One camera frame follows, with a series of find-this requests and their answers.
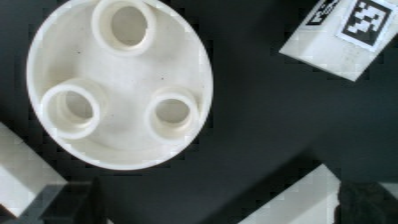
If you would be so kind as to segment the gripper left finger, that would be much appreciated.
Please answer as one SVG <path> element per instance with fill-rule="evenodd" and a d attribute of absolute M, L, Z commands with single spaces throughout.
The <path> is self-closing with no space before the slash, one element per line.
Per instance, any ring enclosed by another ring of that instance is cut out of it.
<path fill-rule="evenodd" d="M 102 186 L 97 181 L 50 185 L 17 224 L 107 224 Z"/>

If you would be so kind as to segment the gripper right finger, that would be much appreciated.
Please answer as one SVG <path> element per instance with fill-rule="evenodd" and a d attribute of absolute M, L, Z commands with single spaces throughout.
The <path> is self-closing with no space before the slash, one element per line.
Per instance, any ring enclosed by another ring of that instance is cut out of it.
<path fill-rule="evenodd" d="M 344 182 L 333 224 L 398 224 L 398 198 L 377 182 Z"/>

